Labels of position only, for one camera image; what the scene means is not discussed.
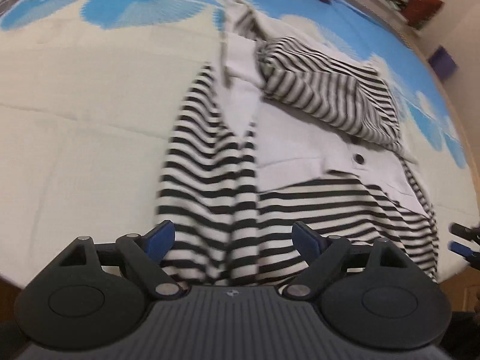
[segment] bedsheet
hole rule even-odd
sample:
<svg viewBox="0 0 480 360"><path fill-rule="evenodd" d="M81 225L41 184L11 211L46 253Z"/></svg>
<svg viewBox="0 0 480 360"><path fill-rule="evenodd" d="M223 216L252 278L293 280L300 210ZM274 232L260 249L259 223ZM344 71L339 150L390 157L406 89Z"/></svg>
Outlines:
<svg viewBox="0 0 480 360"><path fill-rule="evenodd" d="M0 275L26 285L78 235L154 224L179 101L218 49L226 0L20 0L0 17ZM246 0L381 68L435 204L439 279L463 268L450 222L479 213L445 103L422 62L343 0Z"/></svg>

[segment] wall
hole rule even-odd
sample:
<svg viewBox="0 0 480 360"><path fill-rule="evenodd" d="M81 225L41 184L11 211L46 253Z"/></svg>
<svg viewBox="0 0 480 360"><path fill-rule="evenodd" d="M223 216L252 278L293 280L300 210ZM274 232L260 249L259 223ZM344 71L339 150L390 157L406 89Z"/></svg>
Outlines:
<svg viewBox="0 0 480 360"><path fill-rule="evenodd" d="M422 31L417 44L430 56L439 45L445 47L458 70L443 83L457 110L480 165L480 0L443 0L445 6Z"/></svg>
<svg viewBox="0 0 480 360"><path fill-rule="evenodd" d="M442 10L422 30L418 47L430 56L480 0L442 0Z"/></svg>

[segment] blue sky print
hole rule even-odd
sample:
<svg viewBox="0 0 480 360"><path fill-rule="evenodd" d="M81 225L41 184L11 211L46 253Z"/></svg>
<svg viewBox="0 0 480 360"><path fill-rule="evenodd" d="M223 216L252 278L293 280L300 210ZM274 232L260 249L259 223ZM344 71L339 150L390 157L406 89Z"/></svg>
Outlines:
<svg viewBox="0 0 480 360"><path fill-rule="evenodd" d="M465 168L464 151L461 143L455 137L455 128L450 116L443 115L437 107L422 92L413 94L398 73L390 72L394 85L390 85L393 97L399 105L400 120L404 121L409 114L415 124L436 151L446 149L450 152L459 168Z"/></svg>
<svg viewBox="0 0 480 360"><path fill-rule="evenodd" d="M225 20L225 11L220 8L215 9L213 12L213 23L215 23L215 27L220 32L223 31L224 20Z"/></svg>
<svg viewBox="0 0 480 360"><path fill-rule="evenodd" d="M350 58L361 61L355 50L336 33L322 26L319 26L319 30L325 38L327 46L334 46L337 50L347 54Z"/></svg>
<svg viewBox="0 0 480 360"><path fill-rule="evenodd" d="M195 16L204 7L191 0L89 0L82 16L106 30L173 23Z"/></svg>

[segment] metal pivot screw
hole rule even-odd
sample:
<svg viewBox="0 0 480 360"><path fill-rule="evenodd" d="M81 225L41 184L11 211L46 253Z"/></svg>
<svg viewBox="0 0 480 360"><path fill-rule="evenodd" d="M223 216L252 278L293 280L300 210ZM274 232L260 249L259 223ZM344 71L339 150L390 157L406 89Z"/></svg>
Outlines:
<svg viewBox="0 0 480 360"><path fill-rule="evenodd" d="M286 289L286 291L297 298L303 298L310 293L310 288L303 284L294 284Z"/></svg>
<svg viewBox="0 0 480 360"><path fill-rule="evenodd" d="M163 283L155 287L155 292L159 295L175 295L178 291L180 291L179 286L173 283Z"/></svg>

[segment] ribbed gray surface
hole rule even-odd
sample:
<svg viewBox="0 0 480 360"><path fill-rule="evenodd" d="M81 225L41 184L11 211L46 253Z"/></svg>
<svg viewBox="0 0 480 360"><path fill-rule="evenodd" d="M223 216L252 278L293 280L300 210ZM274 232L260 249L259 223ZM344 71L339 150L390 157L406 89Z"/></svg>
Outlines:
<svg viewBox="0 0 480 360"><path fill-rule="evenodd" d="M286 300L280 297L273 287L204 286L194 287L183 299L158 302L135 332L115 344L81 353L60 353L30 345L18 359L447 360L449 358L435 347L400 354L368 351L350 344L328 330L310 304Z"/></svg>

